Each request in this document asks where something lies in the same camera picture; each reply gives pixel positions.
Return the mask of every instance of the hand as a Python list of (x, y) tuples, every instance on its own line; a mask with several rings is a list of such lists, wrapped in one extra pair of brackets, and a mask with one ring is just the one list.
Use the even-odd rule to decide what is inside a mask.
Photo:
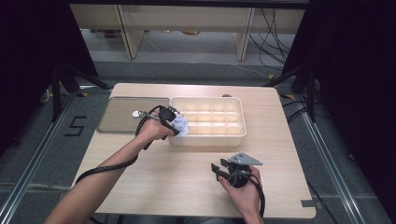
[[(249, 166), (249, 168), (251, 174), (261, 181), (259, 170), (253, 166)], [(257, 183), (254, 176), (252, 176), (252, 180)], [(227, 179), (222, 176), (219, 176), (219, 182), (228, 192), (233, 201), (233, 206), (242, 215), (246, 223), (262, 223), (262, 218), (260, 217), (260, 195), (252, 183), (248, 181), (244, 187), (236, 189), (229, 185)]]
[[(152, 115), (158, 116), (157, 112), (152, 112)], [(156, 119), (147, 119), (143, 127), (140, 129), (139, 135), (147, 137), (149, 141), (158, 140), (164, 136), (173, 136), (174, 132), (163, 126)]]

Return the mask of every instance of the white plastic tray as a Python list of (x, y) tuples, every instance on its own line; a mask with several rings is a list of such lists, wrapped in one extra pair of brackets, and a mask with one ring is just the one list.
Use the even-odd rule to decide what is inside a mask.
[(189, 133), (170, 137), (172, 146), (239, 146), (247, 133), (241, 101), (235, 97), (175, 97), (170, 101), (189, 122)]

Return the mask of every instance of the cable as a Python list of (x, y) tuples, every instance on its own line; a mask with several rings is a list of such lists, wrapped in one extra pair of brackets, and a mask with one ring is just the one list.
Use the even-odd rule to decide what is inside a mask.
[[(289, 53), (290, 48), (286, 47), (286, 46), (279, 40), (279, 37), (277, 36), (277, 29), (276, 29), (276, 9), (273, 8), (273, 20), (272, 20), (272, 22), (271, 22), (271, 25), (269, 24), (269, 21), (267, 20), (267, 18), (266, 18), (266, 16), (265, 16), (265, 13), (264, 13), (264, 10), (263, 10), (263, 9), (262, 9), (262, 15), (263, 15), (263, 17), (264, 17), (264, 19), (265, 19), (265, 22), (267, 23), (267, 26), (268, 26), (268, 34), (267, 34), (267, 36), (265, 37), (265, 39), (263, 39), (263, 42), (265, 42), (269, 47), (271, 47), (271, 48), (273, 48), (273, 49), (278, 49), (279, 52), (280, 52), (280, 54), (282, 55), (283, 60), (286, 60), (286, 56), (285, 56), (284, 52)], [(276, 42), (276, 44), (277, 44), (277, 47), (274, 47), (274, 46), (272, 46), (272, 45), (270, 45), (270, 44), (268, 44), (268, 43), (266, 42), (266, 39), (267, 39), (267, 37), (268, 37), (269, 34), (272, 35), (273, 39), (275, 40), (275, 42)]]
[(264, 65), (264, 67), (271, 68), (271, 69), (275, 69), (275, 70), (278, 70), (278, 71), (283, 71), (283, 69), (275, 68), (275, 67), (266, 65), (266, 64), (262, 61), (262, 51), (261, 51), (261, 50), (259, 51), (259, 59), (260, 59), (260, 63), (262, 63), (262, 65)]
[(320, 198), (319, 194), (317, 193), (317, 191), (314, 189), (314, 187), (311, 185), (311, 183), (309, 183), (309, 181), (306, 179), (306, 183), (308, 184), (308, 187), (312, 189), (312, 191), (314, 191), (315, 195), (317, 195), (318, 200), (323, 204), (323, 207), (326, 209), (326, 211), (329, 213), (329, 216), (332, 218), (332, 221), (337, 224), (337, 220), (335, 220), (335, 217), (332, 215), (332, 212), (330, 211), (330, 209), (327, 207), (326, 203), (323, 202), (323, 200)]
[(257, 47), (260, 51), (263, 51), (264, 53), (268, 54), (268, 56), (270, 56), (271, 58), (277, 60), (279, 63), (285, 64), (285, 62), (284, 62), (282, 59), (279, 59), (279, 58), (276, 57), (273, 53), (271, 53), (270, 51), (264, 49), (264, 48), (262, 47), (262, 44), (264, 44), (264, 43), (262, 43), (261, 45), (259, 45), (259, 44), (256, 42), (256, 40), (253, 38), (253, 36), (251, 36), (251, 34), (249, 34), (249, 36), (250, 36), (251, 40), (253, 41), (253, 43), (256, 45), (256, 47)]
[(282, 105), (282, 107), (287, 106), (287, 105), (297, 104), (297, 103), (306, 103), (306, 101), (293, 101), (293, 102)]
[(265, 195), (264, 192), (262, 191), (262, 186), (260, 186), (260, 181), (259, 178), (257, 178), (257, 176), (255, 175), (251, 175), (253, 176), (256, 181), (252, 180), (249, 176), (242, 174), (242, 176), (244, 178), (246, 178), (248, 181), (250, 181), (250, 183), (252, 183), (254, 185), (254, 187), (256, 187), (256, 190), (259, 192), (260, 195), (260, 216), (264, 217), (264, 210), (265, 210)]
[[(137, 160), (137, 157), (138, 157), (138, 154), (133, 159), (131, 159), (130, 161), (123, 162), (121, 164), (96, 167), (96, 168), (93, 168), (93, 169), (91, 169), (89, 171), (86, 171), (86, 172), (84, 172), (82, 175), (80, 175), (78, 177), (78, 179), (76, 180), (76, 184), (80, 180), (82, 180), (83, 178), (87, 177), (88, 175), (95, 175), (95, 174), (99, 174), (99, 173), (102, 173), (102, 172), (107, 172), (107, 171), (113, 171), (113, 170), (119, 170), (119, 169), (126, 168), (126, 167), (134, 164), (136, 162), (136, 160)], [(94, 218), (94, 217), (90, 217), (90, 221), (93, 222), (94, 224), (105, 224), (105, 223), (102, 223), (102, 222), (96, 220), (96, 218)]]
[(294, 112), (292, 115), (287, 117), (288, 123), (290, 123), (293, 119), (297, 118), (299, 115), (306, 112), (308, 106), (304, 106), (303, 108), (299, 109), (298, 111)]

